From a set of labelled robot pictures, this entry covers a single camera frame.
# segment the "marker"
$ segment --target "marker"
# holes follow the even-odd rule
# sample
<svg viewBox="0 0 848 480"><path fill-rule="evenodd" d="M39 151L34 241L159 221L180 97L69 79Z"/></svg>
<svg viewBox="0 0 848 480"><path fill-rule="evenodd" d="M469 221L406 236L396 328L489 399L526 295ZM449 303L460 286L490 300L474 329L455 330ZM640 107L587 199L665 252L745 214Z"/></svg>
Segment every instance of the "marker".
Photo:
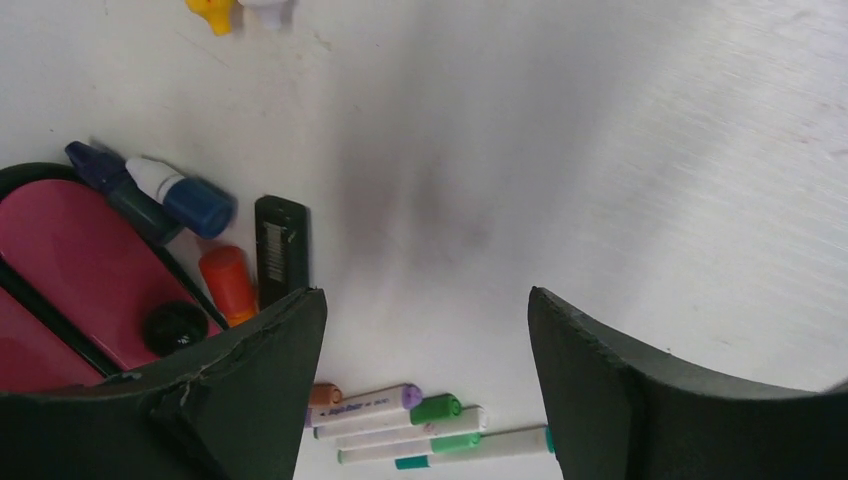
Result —
<svg viewBox="0 0 848 480"><path fill-rule="evenodd" d="M336 448L339 450L356 450L358 448L379 447L415 440L468 435L486 430L489 423L488 420L485 410L480 407L471 407L463 410L462 414L455 418L428 422L397 430L337 438Z"/></svg>
<svg viewBox="0 0 848 480"><path fill-rule="evenodd" d="M321 383L312 386L309 394L310 407L329 407L342 402L342 391L331 383Z"/></svg>
<svg viewBox="0 0 848 480"><path fill-rule="evenodd" d="M458 417L462 413L462 404L451 394L425 398L420 405L410 411L395 411L387 415L362 418L351 422L319 426L315 429L315 438L327 440L364 433L383 432L412 425Z"/></svg>
<svg viewBox="0 0 848 480"><path fill-rule="evenodd" d="M339 463L349 465L352 463L376 462L378 460L390 460L393 458L416 457L429 455L431 453L460 452L476 448L480 445L480 434L469 433L455 437L434 438L432 440L416 440L414 442L396 443L394 445L383 445L381 447L364 448L362 450L348 450L339 452Z"/></svg>
<svg viewBox="0 0 848 480"><path fill-rule="evenodd" d="M421 390L411 384L359 395L344 400L334 407L307 409L305 427L333 425L355 418L396 412L406 413L406 410L418 406L423 399L422 397Z"/></svg>
<svg viewBox="0 0 848 480"><path fill-rule="evenodd" d="M548 427L533 428L511 433L486 435L474 450L436 455L424 455L395 460L398 470L429 468L450 463L473 462L493 458L518 457L554 453L554 442Z"/></svg>

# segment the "pink case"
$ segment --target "pink case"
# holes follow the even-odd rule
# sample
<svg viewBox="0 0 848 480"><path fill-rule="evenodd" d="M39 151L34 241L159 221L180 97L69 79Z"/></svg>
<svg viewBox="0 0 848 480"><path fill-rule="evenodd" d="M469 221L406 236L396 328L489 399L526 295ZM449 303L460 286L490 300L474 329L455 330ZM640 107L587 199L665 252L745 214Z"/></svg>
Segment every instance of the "pink case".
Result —
<svg viewBox="0 0 848 480"><path fill-rule="evenodd" d="M157 357L142 341L157 306L194 300L106 200L86 186L40 180L0 203L0 254L121 368ZM220 332L211 320L210 335Z"/></svg>
<svg viewBox="0 0 848 480"><path fill-rule="evenodd" d="M0 390L40 392L103 380L2 288L0 311Z"/></svg>

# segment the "orange marker cap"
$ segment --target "orange marker cap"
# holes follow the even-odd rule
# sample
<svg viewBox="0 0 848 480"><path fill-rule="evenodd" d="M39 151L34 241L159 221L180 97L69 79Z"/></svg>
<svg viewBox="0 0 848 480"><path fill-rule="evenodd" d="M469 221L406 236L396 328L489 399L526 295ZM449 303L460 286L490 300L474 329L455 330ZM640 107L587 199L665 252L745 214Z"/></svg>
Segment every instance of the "orange marker cap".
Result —
<svg viewBox="0 0 848 480"><path fill-rule="evenodd" d="M310 407L330 407L338 405L341 401L342 391L331 383L313 385L309 394Z"/></svg>
<svg viewBox="0 0 848 480"><path fill-rule="evenodd" d="M244 252L219 247L200 259L200 273L218 310L235 327L256 315L256 291L250 281Z"/></svg>

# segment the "black lighter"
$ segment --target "black lighter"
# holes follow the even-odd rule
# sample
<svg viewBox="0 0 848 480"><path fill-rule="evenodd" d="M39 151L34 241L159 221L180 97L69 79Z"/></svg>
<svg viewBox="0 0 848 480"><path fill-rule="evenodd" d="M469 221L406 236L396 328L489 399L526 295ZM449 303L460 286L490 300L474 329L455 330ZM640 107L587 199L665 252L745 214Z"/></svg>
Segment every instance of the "black lighter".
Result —
<svg viewBox="0 0 848 480"><path fill-rule="evenodd" d="M256 201L259 310L298 288L309 288L309 210L266 195Z"/></svg>

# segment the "bottle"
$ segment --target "bottle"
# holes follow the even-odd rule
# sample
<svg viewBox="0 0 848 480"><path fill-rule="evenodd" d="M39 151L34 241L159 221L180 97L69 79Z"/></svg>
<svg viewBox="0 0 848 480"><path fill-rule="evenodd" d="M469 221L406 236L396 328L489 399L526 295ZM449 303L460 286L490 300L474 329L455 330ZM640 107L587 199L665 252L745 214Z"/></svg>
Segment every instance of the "bottle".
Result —
<svg viewBox="0 0 848 480"><path fill-rule="evenodd" d="M231 327L256 316L256 290L240 248L218 247L203 255L199 266L215 306Z"/></svg>
<svg viewBox="0 0 848 480"><path fill-rule="evenodd" d="M241 0L240 3L253 11L265 28L279 30L283 28L283 10L288 1L292 0Z"/></svg>
<svg viewBox="0 0 848 480"><path fill-rule="evenodd" d="M142 192L201 238L217 237L233 218L233 200L200 179L186 178L162 162L138 157L127 160L127 170Z"/></svg>
<svg viewBox="0 0 848 480"><path fill-rule="evenodd" d="M139 190L123 159L82 142L65 147L77 175L106 196L106 201L148 242L163 246L183 229L161 205Z"/></svg>
<svg viewBox="0 0 848 480"><path fill-rule="evenodd" d="M186 0L188 9L203 17L215 35L226 35L233 31L230 11L236 0Z"/></svg>

